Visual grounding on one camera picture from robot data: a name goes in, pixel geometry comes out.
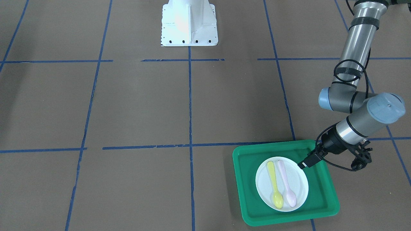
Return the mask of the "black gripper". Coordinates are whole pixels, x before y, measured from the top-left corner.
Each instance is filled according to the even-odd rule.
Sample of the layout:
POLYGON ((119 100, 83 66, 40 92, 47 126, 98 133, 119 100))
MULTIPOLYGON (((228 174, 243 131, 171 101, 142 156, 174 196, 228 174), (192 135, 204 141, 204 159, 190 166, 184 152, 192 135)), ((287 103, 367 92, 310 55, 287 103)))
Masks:
MULTIPOLYGON (((327 132, 320 136, 320 139, 320 152, 323 153, 323 155, 327 155, 327 153, 338 155, 348 150, 347 143, 339 136, 336 127, 332 127, 327 130, 327 132)), ((307 157, 298 163, 298 167, 300 169, 304 169, 306 167, 310 168, 319 163, 321 160, 323 160, 322 155, 317 153, 309 153, 307 157)))

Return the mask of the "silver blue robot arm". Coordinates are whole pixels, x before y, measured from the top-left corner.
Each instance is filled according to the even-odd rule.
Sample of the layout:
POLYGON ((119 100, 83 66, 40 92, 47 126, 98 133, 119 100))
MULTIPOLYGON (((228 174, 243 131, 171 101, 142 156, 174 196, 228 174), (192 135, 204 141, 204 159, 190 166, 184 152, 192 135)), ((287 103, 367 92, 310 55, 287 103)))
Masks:
POLYGON ((380 19, 390 5, 397 4, 410 6, 410 1, 357 0, 354 3, 351 9, 354 17, 340 62, 333 70, 333 82, 321 90, 318 98, 321 108, 347 113, 348 116, 320 133, 317 139, 321 142, 316 142, 314 149, 298 163, 301 169, 325 160, 329 153, 338 155, 344 151, 355 157, 348 171, 363 169, 372 161, 372 148, 366 148, 370 143, 368 137, 405 114, 405 102, 400 96, 370 93, 366 72, 380 19))

